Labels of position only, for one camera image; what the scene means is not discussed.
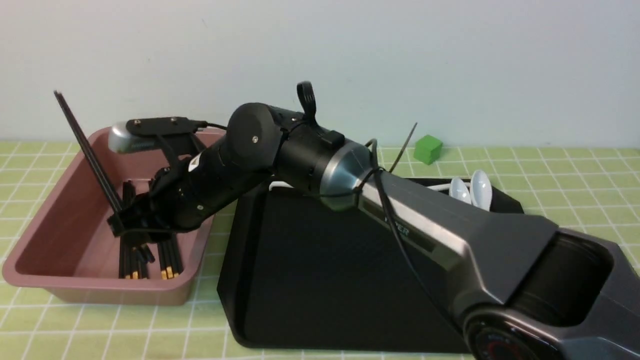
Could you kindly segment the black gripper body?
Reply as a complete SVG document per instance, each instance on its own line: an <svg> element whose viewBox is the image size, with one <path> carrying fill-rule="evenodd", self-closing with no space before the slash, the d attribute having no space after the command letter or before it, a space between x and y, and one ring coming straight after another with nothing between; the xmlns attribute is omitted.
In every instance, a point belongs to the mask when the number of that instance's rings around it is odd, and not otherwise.
<svg viewBox="0 0 640 360"><path fill-rule="evenodd" d="M171 150L160 149L167 166L156 171L149 191L140 194L120 212L143 215L149 231L142 233L187 233L201 227L210 219L211 208L197 198L190 180L189 163L205 148L203 144L196 153L185 155L174 155Z"/></svg>

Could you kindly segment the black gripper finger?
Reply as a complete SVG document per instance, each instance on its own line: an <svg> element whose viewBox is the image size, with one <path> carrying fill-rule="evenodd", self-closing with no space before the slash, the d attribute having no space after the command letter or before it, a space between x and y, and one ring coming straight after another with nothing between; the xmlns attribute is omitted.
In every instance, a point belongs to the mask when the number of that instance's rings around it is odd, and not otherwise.
<svg viewBox="0 0 640 360"><path fill-rule="evenodd" d="M150 235L135 236L135 251L137 251L137 257L142 264L153 264L156 261L153 252L149 248L150 243Z"/></svg>

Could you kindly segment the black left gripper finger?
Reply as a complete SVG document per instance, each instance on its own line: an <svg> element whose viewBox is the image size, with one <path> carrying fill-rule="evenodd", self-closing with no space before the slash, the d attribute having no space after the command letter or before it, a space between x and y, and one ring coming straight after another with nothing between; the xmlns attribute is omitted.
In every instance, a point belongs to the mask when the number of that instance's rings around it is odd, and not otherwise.
<svg viewBox="0 0 640 360"><path fill-rule="evenodd" d="M109 217L109 227L115 237L133 232L149 232L144 215L116 212Z"/></svg>

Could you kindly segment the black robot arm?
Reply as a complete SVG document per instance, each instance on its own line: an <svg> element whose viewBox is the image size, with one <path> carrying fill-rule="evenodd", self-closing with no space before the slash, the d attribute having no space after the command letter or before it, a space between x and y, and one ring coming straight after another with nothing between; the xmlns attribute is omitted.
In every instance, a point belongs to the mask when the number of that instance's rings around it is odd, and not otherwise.
<svg viewBox="0 0 640 360"><path fill-rule="evenodd" d="M366 145L316 120L313 86L302 112L240 105L222 138L182 158L161 137L167 175L108 219L115 237L145 249L186 233L275 176L334 211L357 208L445 269L439 314L477 360L637 360L639 276L617 243L541 215L498 213L399 177Z"/></svg>

